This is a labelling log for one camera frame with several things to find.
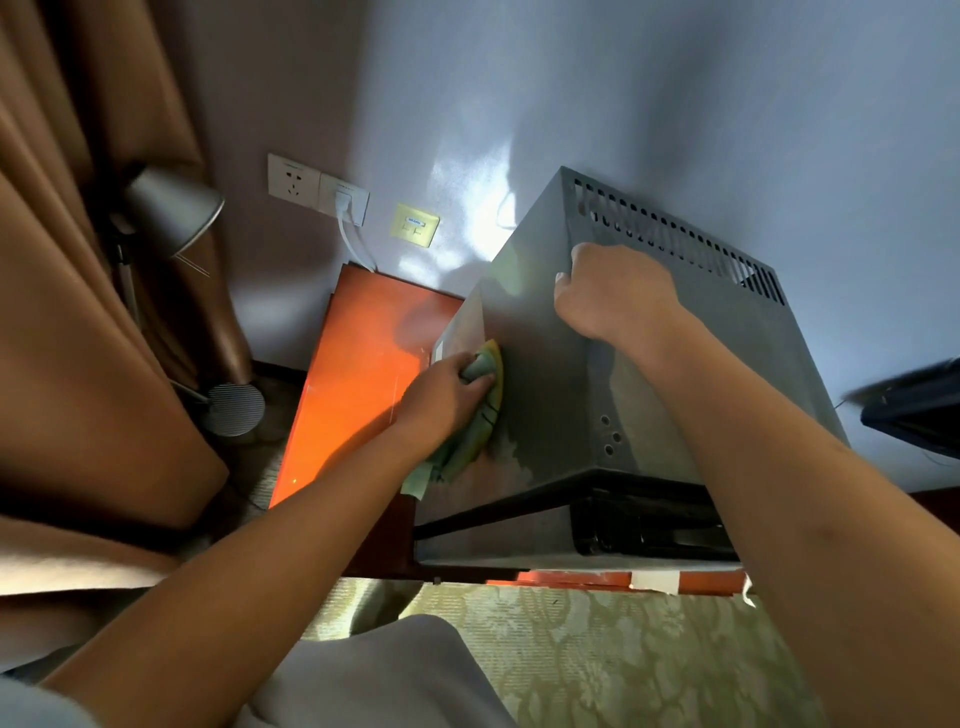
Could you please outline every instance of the gray metal appliance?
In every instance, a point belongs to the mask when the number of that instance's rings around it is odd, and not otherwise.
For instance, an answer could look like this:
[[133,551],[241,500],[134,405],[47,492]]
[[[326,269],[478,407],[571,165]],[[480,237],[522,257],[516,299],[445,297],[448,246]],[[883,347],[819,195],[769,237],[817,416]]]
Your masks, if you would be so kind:
[[[427,564],[630,569],[737,563],[684,440],[650,384],[554,312],[554,277],[592,240],[663,263],[683,305],[844,439],[774,270],[641,200],[562,167],[447,327],[434,358],[493,338],[505,391],[491,442],[417,509]],[[744,458],[749,452],[741,453]]]

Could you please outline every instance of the green cloth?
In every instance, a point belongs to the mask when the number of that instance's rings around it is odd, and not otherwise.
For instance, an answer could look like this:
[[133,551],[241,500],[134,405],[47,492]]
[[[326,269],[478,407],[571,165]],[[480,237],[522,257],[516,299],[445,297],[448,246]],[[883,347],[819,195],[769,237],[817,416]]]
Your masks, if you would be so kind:
[[496,381],[480,402],[473,418],[466,427],[450,435],[430,457],[407,475],[400,488],[401,493],[421,500],[430,483],[453,482],[490,440],[503,399],[503,362],[500,349],[493,340],[480,348],[477,358],[460,373],[460,379],[465,384],[470,384],[485,375],[496,375]]

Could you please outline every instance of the wall socket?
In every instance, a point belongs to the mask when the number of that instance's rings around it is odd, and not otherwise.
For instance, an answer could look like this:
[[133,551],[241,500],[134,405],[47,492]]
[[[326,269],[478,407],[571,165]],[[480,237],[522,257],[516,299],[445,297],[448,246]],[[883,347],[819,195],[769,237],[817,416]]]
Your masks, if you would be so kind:
[[267,192],[288,203],[316,209],[320,172],[291,159],[268,154]]
[[362,187],[273,154],[267,155],[267,192],[280,200],[312,207],[331,217],[337,216],[337,192],[346,192],[351,198],[349,215],[358,228],[367,216],[370,199],[370,193]]

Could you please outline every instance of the person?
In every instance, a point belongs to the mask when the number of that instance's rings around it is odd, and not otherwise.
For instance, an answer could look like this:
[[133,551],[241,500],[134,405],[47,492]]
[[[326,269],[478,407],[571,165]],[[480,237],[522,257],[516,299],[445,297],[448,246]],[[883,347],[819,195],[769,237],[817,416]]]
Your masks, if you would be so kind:
[[[828,716],[955,723],[960,540],[742,364],[650,256],[577,246],[555,306],[656,389]],[[460,382],[468,362],[424,371],[384,432],[154,587],[42,688],[5,686],[5,715],[107,728],[511,724],[436,618],[297,645],[404,476],[485,395],[488,380]]]

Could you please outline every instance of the lamp shade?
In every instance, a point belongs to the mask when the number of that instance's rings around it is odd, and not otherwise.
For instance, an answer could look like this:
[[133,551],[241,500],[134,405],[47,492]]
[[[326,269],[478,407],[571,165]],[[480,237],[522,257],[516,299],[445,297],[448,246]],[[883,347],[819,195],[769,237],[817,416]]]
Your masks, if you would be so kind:
[[217,190],[151,165],[124,188],[123,200],[133,226],[164,260],[189,248],[224,207],[224,196]]

